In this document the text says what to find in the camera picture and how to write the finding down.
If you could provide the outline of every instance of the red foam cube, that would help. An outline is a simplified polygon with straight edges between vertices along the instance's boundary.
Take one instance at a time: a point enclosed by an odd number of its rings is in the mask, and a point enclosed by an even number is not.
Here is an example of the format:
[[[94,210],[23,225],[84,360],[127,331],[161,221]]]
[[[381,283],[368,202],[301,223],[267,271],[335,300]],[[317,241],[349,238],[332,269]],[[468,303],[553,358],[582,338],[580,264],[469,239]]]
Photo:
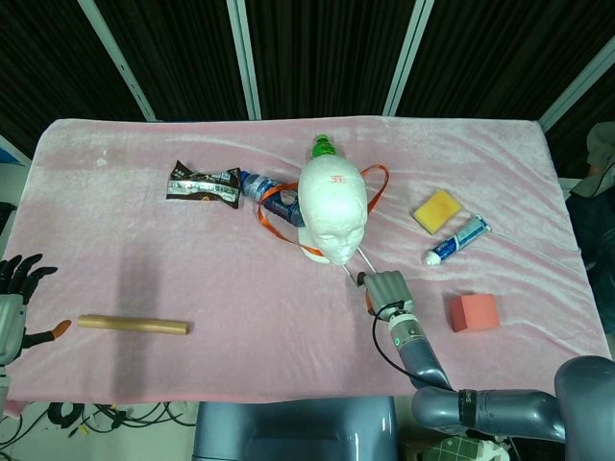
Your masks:
[[[485,331],[500,326],[493,295],[458,296],[451,303],[453,331]]]

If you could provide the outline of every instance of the pink fleece blanket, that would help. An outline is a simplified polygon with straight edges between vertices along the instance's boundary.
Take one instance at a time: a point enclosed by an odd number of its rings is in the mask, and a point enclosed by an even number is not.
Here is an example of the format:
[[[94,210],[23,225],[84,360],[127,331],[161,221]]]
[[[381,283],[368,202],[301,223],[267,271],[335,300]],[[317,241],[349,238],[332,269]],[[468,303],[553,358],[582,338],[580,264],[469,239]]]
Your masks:
[[[294,181],[316,134],[391,180],[362,248],[399,269],[455,388],[553,391],[579,354],[608,356],[545,138],[536,123],[352,117],[146,124],[60,120],[38,143],[7,255],[60,270],[30,304],[30,332],[81,314],[184,320],[187,336],[83,329],[9,368],[13,400],[139,402],[398,395],[364,301],[342,268],[259,225],[255,206],[165,199],[180,159]],[[368,179],[371,193],[381,184]],[[409,213],[439,187],[466,208],[429,236]],[[425,251],[479,213],[493,232],[438,267]],[[292,228],[272,217],[288,235]],[[356,258],[350,268],[364,269]],[[502,326],[453,333],[449,302],[492,293]],[[396,357],[384,325],[379,336]]]

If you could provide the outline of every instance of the blue toothpaste tube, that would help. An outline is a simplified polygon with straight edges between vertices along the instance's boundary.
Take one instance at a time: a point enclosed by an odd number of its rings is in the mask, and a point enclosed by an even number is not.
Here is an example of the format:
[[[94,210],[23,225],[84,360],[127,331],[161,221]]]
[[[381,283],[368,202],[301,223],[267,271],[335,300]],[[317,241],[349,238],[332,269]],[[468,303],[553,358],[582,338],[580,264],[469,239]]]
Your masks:
[[[458,233],[427,253],[423,262],[428,266],[438,265],[490,231],[491,227],[482,219],[482,216],[476,215],[469,219]]]

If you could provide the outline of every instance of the wooden dowel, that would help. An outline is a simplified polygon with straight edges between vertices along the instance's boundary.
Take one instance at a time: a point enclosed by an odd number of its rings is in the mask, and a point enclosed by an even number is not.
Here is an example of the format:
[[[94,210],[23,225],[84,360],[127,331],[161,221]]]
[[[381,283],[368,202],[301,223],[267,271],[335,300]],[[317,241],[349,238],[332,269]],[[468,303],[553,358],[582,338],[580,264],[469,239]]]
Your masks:
[[[135,319],[107,315],[81,315],[77,325],[83,328],[124,329],[148,333],[188,334],[190,323],[175,320]]]

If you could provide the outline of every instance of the orange strap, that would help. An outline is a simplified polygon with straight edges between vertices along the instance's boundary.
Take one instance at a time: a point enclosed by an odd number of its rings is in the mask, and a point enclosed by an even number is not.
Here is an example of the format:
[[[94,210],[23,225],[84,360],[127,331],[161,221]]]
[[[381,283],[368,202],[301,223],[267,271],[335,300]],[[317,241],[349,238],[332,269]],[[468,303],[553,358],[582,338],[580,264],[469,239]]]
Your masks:
[[[361,176],[365,177],[370,171],[374,171],[374,170],[382,170],[384,172],[384,184],[382,185],[381,190],[379,190],[374,196],[374,198],[369,201],[369,204],[367,204],[368,213],[370,213],[372,209],[376,207],[378,200],[381,199],[382,192],[384,192],[386,185],[388,184],[388,169],[384,165],[376,164],[368,168],[365,168],[363,171],[361,171]],[[268,228],[271,231],[271,233],[273,233],[275,236],[277,236],[281,240],[292,243],[294,245],[298,245],[304,250],[306,250],[308,253],[312,253],[313,255],[322,256],[323,254],[320,253],[320,250],[317,250],[315,248],[306,247],[305,245],[302,245],[297,242],[293,242],[292,240],[289,240],[286,237],[284,237],[276,228],[274,228],[271,224],[269,224],[267,217],[262,212],[262,205],[264,204],[265,200],[267,200],[269,197],[271,197],[274,194],[277,194],[278,192],[282,192],[283,190],[297,190],[298,187],[299,187],[299,183],[294,182],[293,184],[276,185],[275,187],[271,187],[270,189],[268,189],[262,195],[262,197],[260,198],[260,202],[258,203],[258,220],[264,227]]]

